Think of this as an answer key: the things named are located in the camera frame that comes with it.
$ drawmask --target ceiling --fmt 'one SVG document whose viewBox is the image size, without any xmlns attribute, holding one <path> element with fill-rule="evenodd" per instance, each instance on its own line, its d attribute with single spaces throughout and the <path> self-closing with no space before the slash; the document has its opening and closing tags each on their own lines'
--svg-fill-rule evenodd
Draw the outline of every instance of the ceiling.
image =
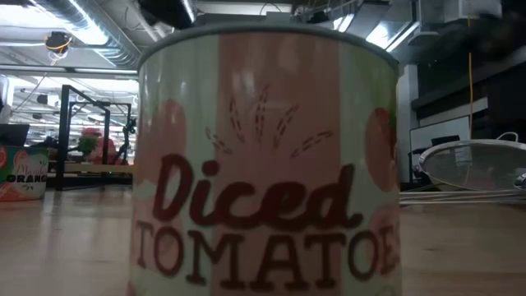
<svg viewBox="0 0 526 296">
<path fill-rule="evenodd" d="M 6 0 L 0 0 L 0 75 L 9 78 L 11 84 L 15 85 L 15 93 L 12 100 L 13 116 L 12 122 L 31 123 L 30 136 L 28 143 L 41 141 L 46 136 L 56 136 L 58 134 L 58 111 L 60 102 L 58 96 L 62 85 L 72 85 L 80 91 L 84 91 L 94 99 L 108 100 L 112 103 L 129 103 L 132 105 L 132 117 L 137 116 L 136 102 L 138 93 L 138 83 L 133 75 L 98 76 L 88 74 L 80 75 L 72 72 L 71 68 L 96 68 L 96 69 L 134 69 L 133 63 L 121 67 L 107 56 L 101 54 L 107 43 L 88 44 L 89 37 L 94 34 L 81 35 L 81 32 L 73 32 L 74 39 L 69 45 L 67 55 L 62 55 L 58 59 L 57 54 L 51 53 L 44 46 L 44 40 L 50 36 L 52 31 L 67 32 L 70 34 L 72 28 L 63 21 L 55 17 L 50 17 L 35 6 L 16 6 L 5 5 Z M 132 0 L 75 0 L 78 3 L 86 4 L 87 12 L 97 12 L 98 18 L 92 25 L 100 26 L 114 37 L 116 42 L 111 44 L 112 49 L 123 47 L 126 53 L 131 56 L 138 56 L 141 51 L 151 46 L 156 40 L 165 38 L 167 35 L 177 34 L 178 30 L 168 25 L 157 25 L 150 27 L 145 25 L 144 19 L 138 15 L 137 5 Z M 211 23 L 226 21 L 269 21 L 265 17 L 267 12 L 290 12 L 293 3 L 296 9 L 296 21 L 306 21 L 316 11 L 327 11 L 328 21 L 317 24 L 327 27 L 330 30 L 340 28 L 341 31 L 349 34 L 361 35 L 364 39 L 390 49 L 396 56 L 404 51 L 404 44 L 407 42 L 408 35 L 405 34 L 411 25 L 416 23 L 414 1 L 393 0 L 382 2 L 386 6 L 375 11 L 365 9 L 367 0 L 349 2 L 325 2 L 314 1 L 295 2 L 294 0 L 278 0 L 273 3 L 263 3 L 257 0 L 244 0 L 243 2 L 233 1 L 196 1 L 194 2 L 198 11 L 197 24 L 209 25 Z M 38 0 L 27 0 L 26 2 L 41 3 Z M 34 69 L 28 72 L 27 66 L 50 66 L 68 68 L 68 72 L 48 72 L 44 77 L 45 71 Z M 32 95 L 30 92 L 37 86 L 38 90 Z M 47 95 L 48 104 L 36 102 L 37 95 Z M 78 100 L 76 95 L 72 95 L 70 100 Z M 115 106 L 110 107 L 112 112 L 111 134 L 110 136 L 119 146 L 123 143 L 122 125 L 126 123 L 122 110 Z M 82 126 L 101 125 L 97 115 L 100 111 L 93 106 L 85 106 L 82 110 L 77 110 L 77 114 L 72 119 L 71 143 L 80 135 Z"/>
</svg>

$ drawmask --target black metal frame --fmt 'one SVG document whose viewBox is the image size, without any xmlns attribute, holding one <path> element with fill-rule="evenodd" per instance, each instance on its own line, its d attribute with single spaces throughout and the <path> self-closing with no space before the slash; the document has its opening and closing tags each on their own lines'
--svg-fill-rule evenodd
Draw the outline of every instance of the black metal frame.
<svg viewBox="0 0 526 296">
<path fill-rule="evenodd" d="M 88 102 L 70 102 L 69 101 L 70 91 L 86 99 Z M 102 154 L 103 164 L 108 163 L 109 121 L 110 121 L 109 116 L 111 114 L 110 110 L 106 109 L 106 106 L 107 105 L 127 106 L 128 108 L 127 123 L 130 121 L 130 117 L 132 113 L 132 104 L 129 104 L 129 103 L 105 104 L 95 99 L 91 99 L 88 95 L 82 93 L 81 91 L 79 91 L 73 86 L 70 86 L 70 85 L 62 86 L 61 105 L 60 105 L 60 122 L 59 122 L 59 127 L 58 127 L 57 176 L 55 180 L 55 190 L 57 191 L 64 190 L 64 184 L 63 184 L 64 183 L 64 173 L 65 173 L 64 171 L 65 171 L 65 166 L 66 166 L 65 163 L 66 163 L 66 158 L 67 158 L 67 148 L 69 144 L 69 133 L 70 133 L 70 126 L 72 123 L 72 117 L 75 116 L 76 114 L 76 113 L 72 114 L 73 106 L 75 106 L 76 104 L 81 104 L 83 105 L 83 107 L 86 106 L 87 104 L 92 104 L 95 107 L 98 107 L 102 111 L 104 111 L 104 142 L 103 142 L 103 154 Z M 101 173 L 101 178 L 104 181 L 106 178 L 106 173 Z"/>
</svg>

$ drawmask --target mesh strainer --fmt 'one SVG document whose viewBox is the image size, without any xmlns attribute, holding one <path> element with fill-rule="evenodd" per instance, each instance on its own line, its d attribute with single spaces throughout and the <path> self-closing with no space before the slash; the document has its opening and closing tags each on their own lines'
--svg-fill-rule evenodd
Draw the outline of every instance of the mesh strainer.
<svg viewBox="0 0 526 296">
<path fill-rule="evenodd" d="M 526 145 L 502 140 L 455 141 L 426 150 L 422 170 L 437 181 L 477 191 L 516 189 L 526 173 Z"/>
</svg>

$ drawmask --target wooden floor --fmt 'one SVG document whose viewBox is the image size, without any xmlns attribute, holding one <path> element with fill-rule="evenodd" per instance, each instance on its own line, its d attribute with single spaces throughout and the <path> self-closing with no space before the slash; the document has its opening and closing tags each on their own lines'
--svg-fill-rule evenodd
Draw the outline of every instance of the wooden floor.
<svg viewBox="0 0 526 296">
<path fill-rule="evenodd" d="M 0 295 L 124 295 L 131 193 L 0 203 Z M 405 296 L 523 296 L 526 207 L 404 208 Z"/>
</svg>

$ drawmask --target can label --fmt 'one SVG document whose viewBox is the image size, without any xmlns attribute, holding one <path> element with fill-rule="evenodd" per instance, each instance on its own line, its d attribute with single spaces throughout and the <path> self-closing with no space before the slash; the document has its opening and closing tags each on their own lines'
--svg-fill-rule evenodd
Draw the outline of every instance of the can label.
<svg viewBox="0 0 526 296">
<path fill-rule="evenodd" d="M 395 72 L 309 35 L 141 69 L 130 295 L 400 295 Z"/>
</svg>

